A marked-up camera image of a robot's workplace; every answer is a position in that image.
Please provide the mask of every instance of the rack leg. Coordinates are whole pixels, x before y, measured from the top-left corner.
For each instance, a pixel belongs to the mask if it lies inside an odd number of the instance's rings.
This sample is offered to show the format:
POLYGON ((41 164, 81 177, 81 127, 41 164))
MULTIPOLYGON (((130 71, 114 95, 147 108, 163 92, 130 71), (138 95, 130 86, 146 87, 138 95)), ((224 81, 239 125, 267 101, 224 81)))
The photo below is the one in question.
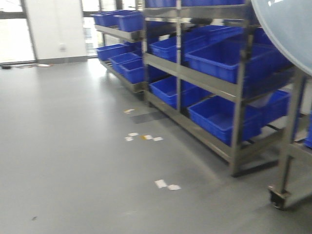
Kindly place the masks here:
POLYGON ((288 124, 285 129, 282 150, 280 153, 278 178, 276 185, 269 187, 271 202, 280 210, 284 209, 286 198, 289 196, 289 193, 286 191, 286 186, 289 178, 292 157, 288 153, 288 146, 293 143, 297 131, 305 84, 306 74, 298 69, 296 71, 293 85, 292 100, 287 118, 288 124))

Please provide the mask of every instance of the stainless steel shelving rack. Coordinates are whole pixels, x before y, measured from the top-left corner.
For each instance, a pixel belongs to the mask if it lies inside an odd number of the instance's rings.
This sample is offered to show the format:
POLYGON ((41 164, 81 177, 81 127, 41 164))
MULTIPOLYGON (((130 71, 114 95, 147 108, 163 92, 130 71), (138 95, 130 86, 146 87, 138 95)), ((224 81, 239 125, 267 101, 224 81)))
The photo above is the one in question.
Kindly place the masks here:
MULTIPOLYGON (((131 42, 131 43, 141 41, 145 35, 144 30, 135 31, 135 32, 124 32, 124 31, 118 30, 117 27, 104 27, 100 25, 95 25, 95 28, 97 31, 103 34, 108 34, 113 37, 131 42)), ((156 27, 156 28, 153 28, 152 30, 149 30, 149 36, 160 37, 163 35, 174 33, 175 31, 176 31, 176 24, 169 24, 169 25, 164 25, 164 26, 156 27)), ((100 61, 100 62, 109 72, 114 74, 124 84, 124 86, 127 87, 131 92, 140 93, 144 91, 145 82, 132 84, 122 74, 119 74, 112 68, 110 61, 100 61)))
POLYGON ((145 16, 145 24, 147 21, 163 21, 175 22, 177 29, 177 63, 156 57, 147 53, 147 37, 145 34, 143 53, 146 67, 151 65, 160 70, 163 70, 177 77, 177 106, 174 109, 160 100, 158 97, 149 92, 149 87, 146 85, 145 96, 146 100, 153 106, 160 109, 171 119, 185 128, 188 132, 202 141, 205 145, 211 148, 219 156, 229 162, 232 176, 238 176, 242 172, 241 166, 250 162, 256 155, 267 149, 272 144, 280 140, 283 134, 283 129, 276 131, 267 137, 264 137, 257 142, 249 142, 248 144, 241 142, 242 124, 245 113, 245 107, 248 103, 263 97, 259 95, 253 98, 245 99, 243 97, 243 83, 245 76, 245 65, 250 58, 251 47, 253 43, 253 29, 258 27, 258 22, 255 20, 254 11, 250 0, 246 0, 243 5, 224 5, 224 6, 201 6, 201 7, 182 7, 181 0, 176 1, 176 7, 164 8, 146 8, 143 1, 143 12, 145 16), (233 21, 235 25, 244 28, 244 36, 246 46, 240 52, 240 66, 238 72, 237 84, 229 83, 219 78, 195 71, 191 68, 181 65, 182 63, 182 41, 181 35, 183 25, 192 23, 194 19, 209 20, 209 19, 227 19, 233 21), (234 112, 234 129, 232 135, 231 146, 224 144, 215 136, 211 135, 188 117, 181 113, 181 80, 185 80, 203 89, 206 89, 213 94, 219 95, 227 100, 235 103, 234 112))
POLYGON ((269 186, 271 202, 280 210, 285 208, 286 200, 290 195, 286 187, 288 184, 291 161, 293 159, 302 160, 307 165, 312 166, 312 149, 294 140, 296 133, 301 130, 297 128, 297 122, 301 116, 299 113, 307 78, 308 75, 298 69, 293 84, 292 100, 280 152, 278 178, 275 185, 269 186))
MULTIPOLYGON (((113 37, 128 41, 128 42, 136 42, 142 40, 143 31, 136 31, 136 32, 124 32, 121 30, 118 30, 116 27, 104 27, 100 25, 95 25, 95 28, 97 31, 108 34, 113 37)), ((116 72, 110 63, 110 61, 101 61, 101 64, 109 71, 110 73, 114 74, 123 84, 126 88, 128 88, 133 93, 139 93, 144 90, 144 83, 137 83, 132 84, 129 82, 122 74, 119 74, 116 72)))

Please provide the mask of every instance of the blue plastic bin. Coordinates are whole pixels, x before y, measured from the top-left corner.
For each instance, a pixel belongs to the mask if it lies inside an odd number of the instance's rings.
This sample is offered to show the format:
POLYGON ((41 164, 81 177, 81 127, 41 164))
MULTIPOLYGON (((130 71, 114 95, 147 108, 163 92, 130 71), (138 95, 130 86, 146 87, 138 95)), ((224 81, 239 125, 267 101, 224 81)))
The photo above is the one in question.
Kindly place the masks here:
POLYGON ((121 55, 127 52, 126 46, 122 44, 103 46, 97 49, 98 58, 102 61, 108 60, 110 57, 121 55))
POLYGON ((133 11, 129 10, 117 10, 117 11, 107 11, 107 12, 101 12, 99 14, 93 15, 95 19, 97 19, 96 24, 105 26, 105 27, 111 27, 115 26, 118 23, 118 20, 114 18, 114 15, 124 15, 129 14, 133 11))
MULTIPOLYGON (((183 37, 184 53, 197 50, 200 47, 207 45, 205 35, 198 35, 194 33, 186 33, 183 37)), ((176 62, 176 37, 161 40, 150 45, 154 55, 176 62)))
MULTIPOLYGON (((239 51, 243 43, 225 40, 186 54, 190 67, 208 75, 237 83, 239 51)), ((254 45, 246 67, 246 83, 256 82, 273 73, 278 51, 271 46, 254 45)))
MULTIPOLYGON (((135 60, 127 62, 121 65, 123 76, 129 80, 132 84, 136 84, 144 81, 144 65, 143 60, 135 60)), ((150 82, 155 81, 155 79, 163 77, 166 72, 161 71, 155 67, 148 67, 150 82)))
MULTIPOLYGON (((150 84, 153 94, 176 108, 176 77, 168 77, 150 84)), ((182 107, 190 106, 200 101, 210 93, 186 81, 182 81, 182 107)))
POLYGON ((147 7, 173 7, 176 0, 146 0, 147 7))
POLYGON ((287 115, 290 96, 288 92, 277 90, 264 107, 257 108, 262 113, 262 126, 287 115))
MULTIPOLYGON (((204 100, 188 108, 191 120, 216 136, 227 145, 231 144, 234 103, 219 96, 204 100)), ((243 123, 243 137, 246 141, 261 134, 261 113, 247 106, 243 123)))
POLYGON ((308 136, 307 136, 304 144, 305 144, 305 146, 312 148, 312 123, 310 123, 308 136))
POLYGON ((126 53, 111 57, 109 58, 109 61, 112 63, 113 69, 118 73, 122 74, 122 68, 120 66, 121 64, 139 59, 142 59, 139 55, 136 55, 134 53, 126 53))
POLYGON ((118 19, 121 31, 134 32, 143 29, 144 16, 141 12, 131 12, 124 15, 114 15, 118 19))
POLYGON ((183 6, 209 6, 209 5, 237 5, 244 4, 245 0, 183 0, 183 6))
POLYGON ((199 35, 206 35, 209 43, 217 43, 223 41, 224 39, 233 37, 243 33, 243 28, 241 27, 228 27, 219 25, 208 25, 204 27, 195 28, 192 33, 199 35))
POLYGON ((101 25, 102 15, 107 12, 100 12, 98 14, 92 14, 91 16, 94 18, 94 24, 101 25))

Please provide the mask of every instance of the metal post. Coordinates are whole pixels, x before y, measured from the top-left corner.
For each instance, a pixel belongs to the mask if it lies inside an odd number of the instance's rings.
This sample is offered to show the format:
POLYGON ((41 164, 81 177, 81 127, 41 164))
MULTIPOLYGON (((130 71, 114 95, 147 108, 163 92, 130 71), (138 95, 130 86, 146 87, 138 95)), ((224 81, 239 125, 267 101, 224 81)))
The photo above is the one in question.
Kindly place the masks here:
POLYGON ((182 21, 181 21, 181 8, 182 1, 176 0, 176 10, 177 10, 177 23, 176 23, 176 65, 177 65, 177 76, 176 76, 176 108, 181 112, 182 106, 182 81, 179 77, 180 68, 183 61, 182 53, 182 21))
POLYGON ((122 10, 123 9, 122 0, 116 0, 116 9, 117 10, 122 10))
POLYGON ((37 50, 35 47, 35 39, 34 39, 34 34, 33 34, 33 30, 32 30, 32 26, 30 24, 30 20, 28 18, 28 12, 27 12, 27 6, 25 4, 25 0, 20 0, 20 4, 22 7, 23 12, 26 15, 26 22, 27 22, 27 26, 28 26, 28 31, 29 31, 29 37, 30 37, 30 41, 31 41, 31 46, 33 48, 33 52, 34 52, 34 57, 35 60, 38 61, 38 55, 37 55, 37 50))
MULTIPOLYGON (((142 0, 142 8, 143 11, 145 9, 145 0, 142 0)), ((145 61, 146 53, 148 53, 148 38, 147 38, 147 21, 144 18, 143 22, 143 40, 142 40, 142 53, 143 53, 143 61, 145 61)), ((149 83, 150 83, 150 77, 149 77, 149 72, 148 72, 148 64, 145 62, 144 64, 144 74, 145 74, 145 79, 144 79, 144 101, 148 103, 148 91, 149 91, 149 83)))
POLYGON ((297 69, 295 81, 293 84, 292 100, 289 114, 287 117, 287 126, 284 133, 282 149, 278 165, 278 179, 274 191, 280 195, 286 192, 286 184, 289 176, 291 157, 288 154, 288 145, 292 144, 298 127, 298 117, 301 109, 304 87, 306 84, 306 74, 297 69))
POLYGON ((246 62, 251 57, 252 45, 253 45, 253 33, 250 31, 250 12, 252 9, 251 1, 246 0, 246 19, 244 20, 244 38, 245 46, 240 50, 240 63, 237 75, 237 86, 236 86, 236 100, 234 109, 234 122, 233 122, 233 132, 232 132, 232 142, 231 142, 231 161, 230 161, 230 171, 231 175, 235 176, 239 172, 239 152, 241 149, 242 134, 243 134, 243 123, 245 118, 246 105, 242 102, 243 100, 243 88, 244 88, 244 78, 246 62))

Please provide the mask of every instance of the paper scrap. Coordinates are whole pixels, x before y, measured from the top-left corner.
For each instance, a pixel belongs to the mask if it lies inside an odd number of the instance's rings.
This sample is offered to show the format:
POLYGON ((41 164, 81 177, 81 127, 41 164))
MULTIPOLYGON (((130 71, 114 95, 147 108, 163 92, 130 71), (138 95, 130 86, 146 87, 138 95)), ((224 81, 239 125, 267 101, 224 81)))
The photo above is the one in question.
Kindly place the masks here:
POLYGON ((163 140, 163 139, 164 139, 164 138, 162 138, 162 137, 160 137, 160 136, 159 136, 159 137, 153 138, 154 141, 160 141, 160 140, 163 140))
POLYGON ((153 137, 151 135, 144 135, 143 136, 146 140, 151 140, 153 139, 153 137))
POLYGON ((163 179, 156 180, 156 181, 155 181, 155 184, 157 185, 157 187, 158 187, 159 189, 161 189, 161 188, 166 188, 166 187, 167 187, 167 184, 166 184, 166 182, 165 182, 163 179))
POLYGON ((129 110, 124 110, 123 112, 128 115, 130 114, 132 111, 135 111, 135 109, 129 109, 129 110))
POLYGON ((135 136, 138 136, 139 134, 138 133, 129 133, 128 136, 130 137, 135 137, 135 136))
POLYGON ((127 136, 125 137, 126 141, 133 141, 133 137, 132 136, 127 136))
POLYGON ((171 191, 176 191, 176 190, 181 189, 181 187, 176 185, 176 184, 172 184, 172 185, 168 186, 168 189, 171 190, 171 191))

